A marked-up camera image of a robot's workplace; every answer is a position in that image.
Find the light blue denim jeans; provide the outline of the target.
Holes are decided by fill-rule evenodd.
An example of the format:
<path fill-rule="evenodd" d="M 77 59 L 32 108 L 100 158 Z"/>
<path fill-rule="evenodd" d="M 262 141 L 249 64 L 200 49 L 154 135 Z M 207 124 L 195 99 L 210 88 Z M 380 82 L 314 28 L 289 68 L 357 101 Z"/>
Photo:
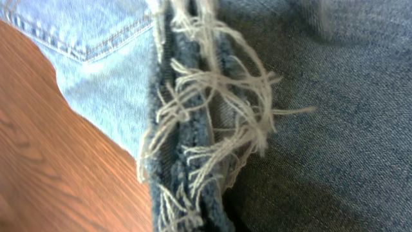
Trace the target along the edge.
<path fill-rule="evenodd" d="M 410 231 L 411 2 L 1 1 L 155 231 Z"/>

